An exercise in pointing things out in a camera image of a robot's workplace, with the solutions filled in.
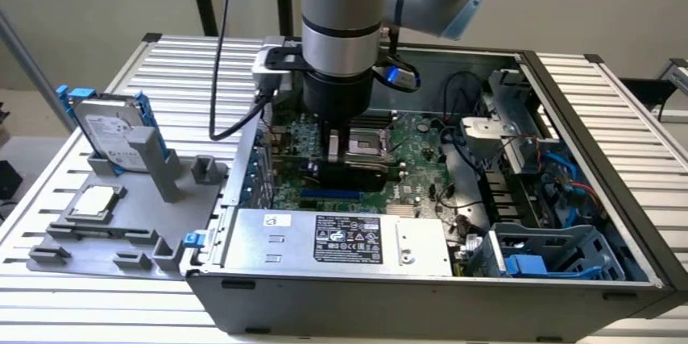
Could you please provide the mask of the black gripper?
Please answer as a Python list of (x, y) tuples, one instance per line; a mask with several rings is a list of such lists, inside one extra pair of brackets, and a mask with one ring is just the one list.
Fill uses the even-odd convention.
[(321, 157), (330, 163), (342, 161), (350, 121), (369, 108), (372, 83), (370, 71), (350, 77), (334, 77), (316, 71), (304, 75), (302, 103), (318, 117)]

